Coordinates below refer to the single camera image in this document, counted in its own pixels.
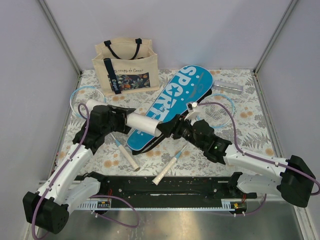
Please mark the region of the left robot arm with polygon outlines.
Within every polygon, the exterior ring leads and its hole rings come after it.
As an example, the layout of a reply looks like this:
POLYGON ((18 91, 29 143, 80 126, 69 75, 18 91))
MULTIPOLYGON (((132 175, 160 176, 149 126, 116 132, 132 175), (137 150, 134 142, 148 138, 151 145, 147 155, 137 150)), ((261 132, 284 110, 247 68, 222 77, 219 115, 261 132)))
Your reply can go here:
POLYGON ((85 110, 85 122, 76 133, 69 152, 50 178, 36 192, 29 191, 22 199, 25 217, 31 224, 35 240, 38 239, 36 227, 58 234, 83 202, 94 195, 98 198, 107 195, 108 184, 94 177, 87 177, 74 188, 71 185, 107 135, 130 131, 129 116, 135 111, 113 105, 96 105, 89 110, 84 103, 78 108, 85 110))

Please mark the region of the white shuttlecock tube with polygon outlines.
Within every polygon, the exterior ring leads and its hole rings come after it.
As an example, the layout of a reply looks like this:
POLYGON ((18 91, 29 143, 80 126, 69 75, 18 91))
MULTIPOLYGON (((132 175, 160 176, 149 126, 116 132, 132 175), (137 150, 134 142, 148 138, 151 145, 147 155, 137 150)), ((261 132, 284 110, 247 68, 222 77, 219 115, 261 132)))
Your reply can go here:
MULTIPOLYGON (((107 122, 109 107, 113 105, 98 104, 98 101, 88 100, 89 104, 89 130, 104 136, 113 133, 107 122)), ((138 131, 159 137, 161 132, 157 129, 157 125, 161 122, 157 119, 140 115, 135 112, 126 116, 126 126, 138 131)))

